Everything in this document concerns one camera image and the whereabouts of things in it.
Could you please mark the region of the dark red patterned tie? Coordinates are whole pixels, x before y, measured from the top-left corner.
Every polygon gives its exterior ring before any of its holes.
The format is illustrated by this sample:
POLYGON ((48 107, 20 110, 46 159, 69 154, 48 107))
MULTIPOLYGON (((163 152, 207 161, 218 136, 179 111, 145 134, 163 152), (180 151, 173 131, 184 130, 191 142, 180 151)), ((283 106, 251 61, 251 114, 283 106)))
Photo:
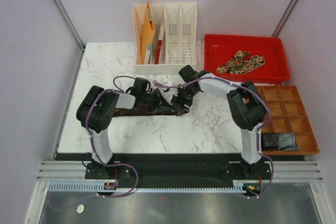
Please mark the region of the dark red patterned tie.
POLYGON ((140 107, 136 106, 118 106, 114 110, 114 117, 125 117, 125 116, 177 116, 176 108, 173 106, 172 114, 158 114, 156 111, 145 111, 141 110, 140 107))

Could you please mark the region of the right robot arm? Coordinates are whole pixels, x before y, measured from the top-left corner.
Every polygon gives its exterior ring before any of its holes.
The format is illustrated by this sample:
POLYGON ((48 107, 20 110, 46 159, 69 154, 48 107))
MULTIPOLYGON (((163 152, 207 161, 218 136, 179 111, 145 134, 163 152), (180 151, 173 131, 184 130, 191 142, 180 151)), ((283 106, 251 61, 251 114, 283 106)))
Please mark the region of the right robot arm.
POLYGON ((261 160, 258 129, 267 112, 266 104, 254 83, 246 81, 237 85, 205 70, 196 72, 190 65, 183 67, 178 74, 185 83, 177 86, 177 95, 173 95, 171 100, 177 114, 181 116, 188 113, 193 98, 200 92, 226 100, 232 119, 241 130, 241 156, 244 163, 240 166, 240 172, 245 178, 254 178, 259 173, 257 163, 261 160))

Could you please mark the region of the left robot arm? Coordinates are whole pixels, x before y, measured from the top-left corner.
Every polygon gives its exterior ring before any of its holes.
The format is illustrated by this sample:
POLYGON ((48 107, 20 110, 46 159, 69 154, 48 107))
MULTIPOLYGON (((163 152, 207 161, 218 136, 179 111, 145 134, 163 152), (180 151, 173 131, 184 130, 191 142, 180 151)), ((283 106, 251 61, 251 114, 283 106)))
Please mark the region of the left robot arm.
POLYGON ((108 127, 113 118, 125 116, 177 115, 159 89, 151 88, 147 79, 134 78, 133 86, 126 91, 92 86, 80 104, 76 118, 90 137, 92 158, 98 162, 97 173, 111 178, 115 165, 110 161, 113 152, 108 127))

